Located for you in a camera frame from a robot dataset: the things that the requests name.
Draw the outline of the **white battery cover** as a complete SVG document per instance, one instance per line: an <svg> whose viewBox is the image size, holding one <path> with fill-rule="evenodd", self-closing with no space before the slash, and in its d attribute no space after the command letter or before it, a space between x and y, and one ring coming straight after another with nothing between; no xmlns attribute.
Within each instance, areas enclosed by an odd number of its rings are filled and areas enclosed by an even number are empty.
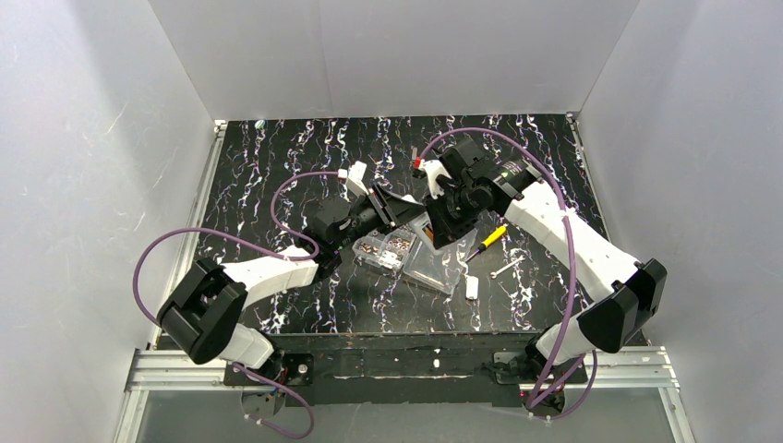
<svg viewBox="0 0 783 443"><path fill-rule="evenodd" d="M478 278L467 275L465 277L465 298L474 301L478 298Z"/></svg>

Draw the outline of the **white remote control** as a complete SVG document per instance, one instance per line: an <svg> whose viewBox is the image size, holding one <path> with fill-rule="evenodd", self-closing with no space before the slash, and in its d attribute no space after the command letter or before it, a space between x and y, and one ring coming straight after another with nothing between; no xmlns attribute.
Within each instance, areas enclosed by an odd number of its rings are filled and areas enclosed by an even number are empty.
<svg viewBox="0 0 783 443"><path fill-rule="evenodd" d="M426 246L430 251L435 253L437 251L437 248L434 246L433 242L431 242L428 237L426 236L426 233L424 229L430 225L431 221L426 212L423 212L422 214L418 215L414 219L412 219L410 222L408 222L408 227L411 231L414 232L414 234L418 237L418 239L423 243L424 246Z"/></svg>

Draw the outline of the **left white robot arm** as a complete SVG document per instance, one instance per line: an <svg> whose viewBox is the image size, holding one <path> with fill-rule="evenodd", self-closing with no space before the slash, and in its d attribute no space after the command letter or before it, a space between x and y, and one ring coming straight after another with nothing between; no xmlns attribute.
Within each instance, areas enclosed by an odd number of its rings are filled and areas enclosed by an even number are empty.
<svg viewBox="0 0 783 443"><path fill-rule="evenodd" d="M425 211L412 197L381 186L353 203L326 198L310 216L304 238L274 256L227 265L195 261L159 309L158 323L197 365L223 359L260 369L277 350L264 333L241 324L247 307L329 277L341 265L344 248L373 231L391 232Z"/></svg>

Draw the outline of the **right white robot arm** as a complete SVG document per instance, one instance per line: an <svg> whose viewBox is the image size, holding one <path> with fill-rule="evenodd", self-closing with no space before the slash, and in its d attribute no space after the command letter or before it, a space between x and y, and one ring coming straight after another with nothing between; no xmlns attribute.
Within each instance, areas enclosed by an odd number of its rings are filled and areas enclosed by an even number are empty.
<svg viewBox="0 0 783 443"><path fill-rule="evenodd" d="M519 159L495 161L471 138L414 168L428 180L431 243L441 248L489 211L527 232L569 271L562 320L533 338L528 365L542 371L583 354L617 353L657 312L668 277L656 259L641 262L593 229L553 175L519 143Z"/></svg>

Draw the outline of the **clear plastic parts box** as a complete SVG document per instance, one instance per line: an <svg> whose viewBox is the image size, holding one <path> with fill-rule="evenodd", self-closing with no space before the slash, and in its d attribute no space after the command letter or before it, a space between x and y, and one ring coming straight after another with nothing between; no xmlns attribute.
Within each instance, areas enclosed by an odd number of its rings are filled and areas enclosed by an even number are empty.
<svg viewBox="0 0 783 443"><path fill-rule="evenodd" d="M352 246L355 261L412 284L451 295L467 271L465 259L475 244L476 230L460 240L430 251L408 227L390 233L372 232Z"/></svg>

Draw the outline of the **small silver wrench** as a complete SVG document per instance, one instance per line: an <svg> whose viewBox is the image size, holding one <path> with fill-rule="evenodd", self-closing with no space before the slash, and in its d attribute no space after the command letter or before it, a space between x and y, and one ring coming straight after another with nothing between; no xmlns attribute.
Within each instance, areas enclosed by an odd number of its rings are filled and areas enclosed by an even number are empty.
<svg viewBox="0 0 783 443"><path fill-rule="evenodd" d="M492 280L495 280L495 279L497 279L497 278L498 278L498 277L499 277L499 276L500 276L500 275L501 275L503 272L505 272L505 271L507 271L507 270L509 270L509 269L513 268L514 266L516 266L516 265L520 264L520 263L521 263L521 262L523 262L524 260L525 260L525 257L518 257L518 258L517 258L517 259L515 259L514 261L511 261L511 262L509 262L509 263L505 264L503 267L501 267L501 268L499 268L499 269L497 269L497 270L491 271L491 272L489 273L489 277L490 277Z"/></svg>

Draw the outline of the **yellow handled screwdriver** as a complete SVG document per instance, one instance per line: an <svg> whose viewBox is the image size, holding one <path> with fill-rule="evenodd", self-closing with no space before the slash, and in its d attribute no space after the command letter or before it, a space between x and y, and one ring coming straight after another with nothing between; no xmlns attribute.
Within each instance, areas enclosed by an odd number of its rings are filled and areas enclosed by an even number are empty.
<svg viewBox="0 0 783 443"><path fill-rule="evenodd" d="M496 243L499 239L501 239L501 237L506 233L507 233L507 225L502 224L478 244L475 250L465 259L465 262L469 263L474 258L484 253L494 243Z"/></svg>

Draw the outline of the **aluminium frame rail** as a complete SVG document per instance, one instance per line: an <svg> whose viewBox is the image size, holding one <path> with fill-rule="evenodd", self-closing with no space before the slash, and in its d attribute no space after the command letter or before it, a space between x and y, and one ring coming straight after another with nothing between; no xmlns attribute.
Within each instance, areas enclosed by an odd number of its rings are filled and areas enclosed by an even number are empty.
<svg viewBox="0 0 783 443"><path fill-rule="evenodd" d="M584 388L593 366L597 368L594 389L681 387L665 346L626 346L618 353L598 351L596 359L589 354L565 388Z"/></svg>

